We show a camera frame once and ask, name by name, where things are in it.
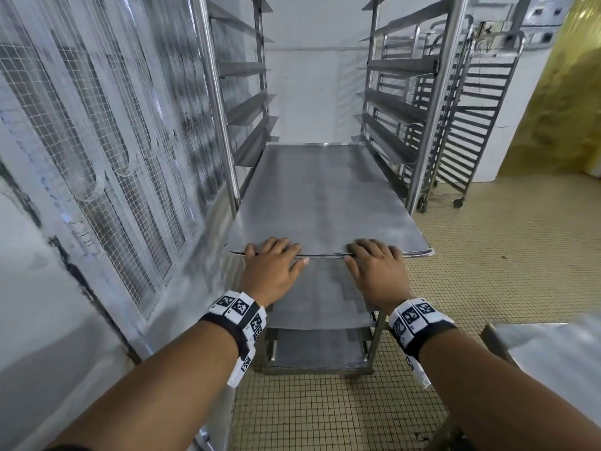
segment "metal pole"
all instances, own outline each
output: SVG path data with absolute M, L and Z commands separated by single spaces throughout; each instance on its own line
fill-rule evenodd
M 227 116 L 223 105 L 223 95 L 219 85 L 219 70 L 215 55 L 215 44 L 211 33 L 211 21 L 208 17 L 207 0 L 190 0 L 192 15 L 196 27 L 200 57 L 203 62 L 204 76 L 207 81 L 208 100 L 213 114 L 217 143 L 221 151 L 225 183 L 227 185 L 229 205 L 235 218 L 240 208 L 240 189 L 236 177 L 234 156 L 231 152 L 231 141 L 227 126 Z
M 370 48 L 369 48 L 369 52 L 367 53 L 368 64 L 373 59 L 374 45 L 376 44 L 376 41 L 374 38 L 374 31 L 376 31 L 376 28 L 378 28 L 379 20 L 380 20 L 380 3 L 379 3 L 379 0 L 374 0 L 374 7 L 372 10 L 372 29 L 370 30 Z M 370 70 L 367 70 L 367 75 L 365 76 L 365 89 L 368 89 L 371 84 L 372 84 L 372 72 Z M 361 110 L 361 113 L 365 112 L 366 110 L 367 110 L 367 101 L 363 100 L 363 109 Z M 361 133 L 364 133 L 364 132 L 365 132 L 365 127 L 362 125 Z
M 419 156 L 413 174 L 411 175 L 409 195 L 407 197 L 407 204 L 405 205 L 410 215 L 413 215 L 413 212 L 415 212 L 419 195 L 421 194 L 421 189 L 424 184 L 428 161 L 430 159 L 430 151 L 432 150 L 436 128 L 438 127 L 438 121 L 440 120 L 440 113 L 445 100 L 445 91 L 448 86 L 451 68 L 457 52 L 459 37 L 461 36 L 463 19 L 465 18 L 469 4 L 470 0 L 454 0 L 453 8 L 448 15 L 447 27 L 445 28 L 445 34 L 442 38 L 440 67 L 436 82 L 434 83 L 434 88 L 432 89 L 430 107 L 425 121 L 424 132 L 421 136 L 421 142 L 419 143 Z
M 263 41 L 263 11 L 261 9 L 261 0 L 252 0 L 255 14 L 255 29 L 259 32 L 257 35 L 257 62 L 265 63 L 265 42 Z M 259 91 L 267 88 L 267 71 L 259 73 Z M 266 102 L 263 106 L 263 116 L 269 114 L 269 106 Z

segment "right hand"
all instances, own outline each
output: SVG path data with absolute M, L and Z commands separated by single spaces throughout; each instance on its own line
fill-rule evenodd
M 375 239 L 357 239 L 349 249 L 355 257 L 347 255 L 344 262 L 368 302 L 390 315 L 403 301 L 415 297 L 403 253 L 397 247 Z

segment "wristband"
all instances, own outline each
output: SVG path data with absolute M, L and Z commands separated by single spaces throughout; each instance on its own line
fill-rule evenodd
M 228 331 L 236 341 L 238 360 L 228 385 L 235 388 L 255 355 L 255 342 L 267 326 L 267 313 L 251 296 L 228 291 L 209 308 L 200 321 L 209 321 Z
M 409 299 L 388 318 L 390 332 L 406 355 L 419 362 L 419 350 L 435 335 L 456 329 L 455 321 L 436 310 L 423 298 Z

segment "left hand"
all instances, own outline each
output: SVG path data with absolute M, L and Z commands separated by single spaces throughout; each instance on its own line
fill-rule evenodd
M 244 250 L 246 269 L 242 273 L 238 291 L 248 294 L 263 307 L 281 299 L 309 263 L 309 258 L 303 258 L 290 267 L 300 252 L 301 244 L 290 245 L 288 238 L 270 237 L 259 254 L 256 254 L 254 244 L 249 243 Z

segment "yellow curtain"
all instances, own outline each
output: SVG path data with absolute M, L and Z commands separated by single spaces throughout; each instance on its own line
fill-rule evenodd
M 500 174 L 595 173 L 599 163 L 601 0 L 575 0 Z

